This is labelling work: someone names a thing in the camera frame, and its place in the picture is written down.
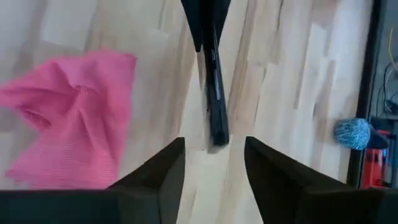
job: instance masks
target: wooden floor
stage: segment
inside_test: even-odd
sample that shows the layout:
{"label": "wooden floor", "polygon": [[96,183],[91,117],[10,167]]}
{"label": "wooden floor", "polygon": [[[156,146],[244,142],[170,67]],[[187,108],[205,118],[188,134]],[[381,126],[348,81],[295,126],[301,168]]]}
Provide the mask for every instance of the wooden floor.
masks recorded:
{"label": "wooden floor", "polygon": [[[231,131],[222,149],[208,144],[203,58],[180,0],[1,4],[3,83],[58,55],[109,48],[138,57],[120,177],[185,137],[179,224],[262,223],[244,168],[246,136],[345,181],[349,150],[331,129],[356,112],[371,0],[232,0],[220,42]],[[1,172],[33,138],[0,111]],[[4,179],[0,187],[17,186]]]}

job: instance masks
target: pink cloth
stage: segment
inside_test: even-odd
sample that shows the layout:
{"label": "pink cloth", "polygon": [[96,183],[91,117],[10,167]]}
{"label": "pink cloth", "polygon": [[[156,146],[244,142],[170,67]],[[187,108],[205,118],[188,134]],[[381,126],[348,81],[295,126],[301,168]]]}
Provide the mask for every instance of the pink cloth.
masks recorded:
{"label": "pink cloth", "polygon": [[118,176],[136,58],[110,51],[50,60],[0,90],[40,133],[6,175],[32,189],[105,189]]}

